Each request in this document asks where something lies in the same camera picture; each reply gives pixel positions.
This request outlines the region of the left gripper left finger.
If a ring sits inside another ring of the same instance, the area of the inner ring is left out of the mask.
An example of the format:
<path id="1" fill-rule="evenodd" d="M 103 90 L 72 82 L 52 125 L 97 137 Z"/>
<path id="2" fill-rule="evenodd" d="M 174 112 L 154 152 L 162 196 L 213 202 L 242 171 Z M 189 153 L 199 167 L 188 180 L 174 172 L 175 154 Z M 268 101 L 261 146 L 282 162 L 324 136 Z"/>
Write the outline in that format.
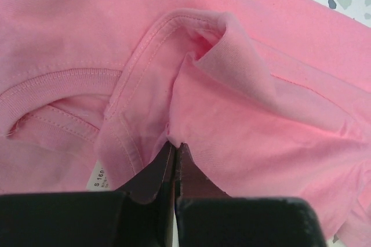
<path id="1" fill-rule="evenodd" d="M 171 179 L 174 154 L 175 147 L 166 142 L 151 163 L 115 191 L 125 193 L 138 204 L 152 203 L 163 183 Z"/>

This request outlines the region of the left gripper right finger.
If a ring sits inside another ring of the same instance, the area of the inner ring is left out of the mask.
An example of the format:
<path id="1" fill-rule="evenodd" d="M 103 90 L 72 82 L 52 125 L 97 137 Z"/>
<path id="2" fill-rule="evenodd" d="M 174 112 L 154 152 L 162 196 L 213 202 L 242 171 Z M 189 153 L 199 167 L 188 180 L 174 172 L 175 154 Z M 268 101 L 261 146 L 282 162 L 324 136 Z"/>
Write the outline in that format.
<path id="1" fill-rule="evenodd" d="M 191 199 L 229 198 L 195 164 L 190 148 L 185 143 L 181 143 L 176 151 L 175 196 Z"/>

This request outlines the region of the pink t shirt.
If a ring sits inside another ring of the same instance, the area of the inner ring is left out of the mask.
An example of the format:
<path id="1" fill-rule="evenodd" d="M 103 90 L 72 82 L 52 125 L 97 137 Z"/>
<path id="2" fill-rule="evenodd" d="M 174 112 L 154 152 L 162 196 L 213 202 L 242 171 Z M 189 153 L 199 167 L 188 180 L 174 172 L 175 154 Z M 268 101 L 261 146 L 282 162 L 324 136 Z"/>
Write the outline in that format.
<path id="1" fill-rule="evenodd" d="M 1 194 L 111 189 L 165 142 L 370 245 L 370 28 L 312 0 L 1 0 Z"/>

